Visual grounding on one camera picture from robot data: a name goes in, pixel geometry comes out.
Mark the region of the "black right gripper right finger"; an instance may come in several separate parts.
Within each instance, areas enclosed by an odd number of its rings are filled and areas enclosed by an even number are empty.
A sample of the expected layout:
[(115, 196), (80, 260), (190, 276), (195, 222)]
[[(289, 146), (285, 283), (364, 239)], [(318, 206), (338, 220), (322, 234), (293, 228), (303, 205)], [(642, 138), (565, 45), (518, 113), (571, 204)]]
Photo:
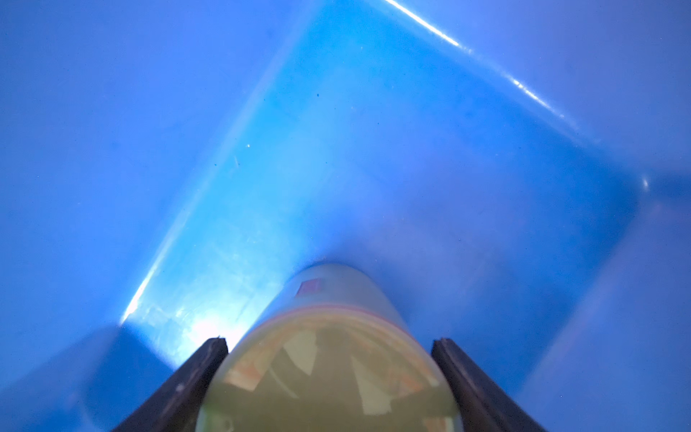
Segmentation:
[(448, 382), (466, 431), (540, 431), (528, 415), (451, 338), (433, 343), (431, 356)]

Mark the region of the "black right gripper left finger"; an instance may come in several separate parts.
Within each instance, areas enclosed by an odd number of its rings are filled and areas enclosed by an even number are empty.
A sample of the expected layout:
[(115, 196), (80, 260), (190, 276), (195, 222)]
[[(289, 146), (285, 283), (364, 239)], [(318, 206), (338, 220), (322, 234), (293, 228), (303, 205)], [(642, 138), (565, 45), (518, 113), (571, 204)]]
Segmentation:
[(116, 431), (191, 431), (214, 374), (228, 356), (225, 338), (209, 338)]

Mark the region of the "green tea canister back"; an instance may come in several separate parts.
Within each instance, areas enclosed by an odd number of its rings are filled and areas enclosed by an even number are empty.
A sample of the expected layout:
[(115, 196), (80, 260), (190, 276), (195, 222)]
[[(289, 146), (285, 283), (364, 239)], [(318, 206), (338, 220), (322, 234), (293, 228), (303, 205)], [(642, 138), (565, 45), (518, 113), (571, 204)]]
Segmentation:
[(199, 431), (460, 431), (439, 366), (377, 284), (342, 264), (289, 280), (224, 359)]

